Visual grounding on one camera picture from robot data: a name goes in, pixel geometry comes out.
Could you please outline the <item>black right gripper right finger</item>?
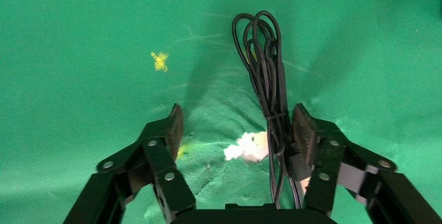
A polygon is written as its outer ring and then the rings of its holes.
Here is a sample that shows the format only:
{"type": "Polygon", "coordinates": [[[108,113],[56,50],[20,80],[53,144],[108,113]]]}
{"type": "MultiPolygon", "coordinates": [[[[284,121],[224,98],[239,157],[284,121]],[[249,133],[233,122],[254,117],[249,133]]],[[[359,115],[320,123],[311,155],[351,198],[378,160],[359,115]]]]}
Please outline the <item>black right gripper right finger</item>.
{"type": "Polygon", "coordinates": [[[330,220],[336,188],[364,205],[372,223],[441,223],[441,217],[390,159],[351,142],[338,126],[293,110],[294,140],[310,170],[303,207],[330,220]]]}

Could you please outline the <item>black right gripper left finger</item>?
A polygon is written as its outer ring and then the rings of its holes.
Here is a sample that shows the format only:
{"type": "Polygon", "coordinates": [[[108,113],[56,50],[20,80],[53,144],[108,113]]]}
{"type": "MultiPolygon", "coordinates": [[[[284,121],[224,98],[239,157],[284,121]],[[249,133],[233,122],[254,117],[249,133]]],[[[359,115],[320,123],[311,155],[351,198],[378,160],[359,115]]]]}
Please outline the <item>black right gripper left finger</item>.
{"type": "Polygon", "coordinates": [[[64,223],[121,223],[126,205],[152,185],[167,223],[196,208],[176,158],[183,139],[183,111],[147,123],[135,142],[100,161],[64,223]]]}

